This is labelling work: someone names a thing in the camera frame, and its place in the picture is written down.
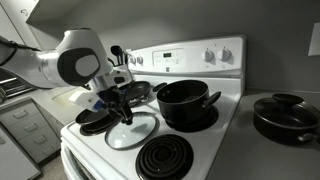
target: cable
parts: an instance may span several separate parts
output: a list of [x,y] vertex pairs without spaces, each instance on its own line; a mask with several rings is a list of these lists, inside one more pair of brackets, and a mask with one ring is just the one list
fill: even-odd
[[113,62],[110,58],[108,58],[108,61],[111,62],[111,64],[113,65],[113,67],[116,66],[116,65],[114,64],[114,62]]
[[3,44],[5,46],[7,46],[7,47],[18,47],[18,49],[30,49],[30,50],[33,50],[33,51],[40,51],[40,49],[38,49],[38,48],[33,48],[33,47],[30,47],[30,46],[18,44],[18,43],[14,42],[14,41],[4,42],[3,40],[0,39],[0,44]]
[[12,53],[7,57],[7,59],[5,59],[1,64],[0,67],[5,65],[7,62],[10,61],[10,59],[16,54],[17,50],[18,50],[18,44],[14,41],[10,41],[13,45],[14,45],[14,50],[12,51]]

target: stove control panel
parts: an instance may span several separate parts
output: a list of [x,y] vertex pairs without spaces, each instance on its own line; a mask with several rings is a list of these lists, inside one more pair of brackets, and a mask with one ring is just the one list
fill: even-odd
[[244,71],[245,38],[231,36],[184,41],[128,53],[132,72],[237,76]]

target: white wall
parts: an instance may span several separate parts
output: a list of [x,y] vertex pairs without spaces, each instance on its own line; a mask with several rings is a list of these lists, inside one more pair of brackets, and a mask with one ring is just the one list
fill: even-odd
[[320,57],[308,57],[316,0],[90,0],[63,21],[90,27],[108,50],[244,34],[247,87],[320,92]]

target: oven door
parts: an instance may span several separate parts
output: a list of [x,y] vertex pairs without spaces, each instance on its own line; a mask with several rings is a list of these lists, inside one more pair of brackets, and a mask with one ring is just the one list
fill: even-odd
[[64,142],[61,143],[61,159],[69,180],[95,180]]

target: glass lid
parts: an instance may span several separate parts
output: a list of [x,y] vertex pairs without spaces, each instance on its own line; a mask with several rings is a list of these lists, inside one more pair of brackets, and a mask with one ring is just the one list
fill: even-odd
[[119,123],[105,135],[106,143],[113,149],[127,149],[147,139],[158,127],[158,119],[148,112],[135,112],[131,125]]

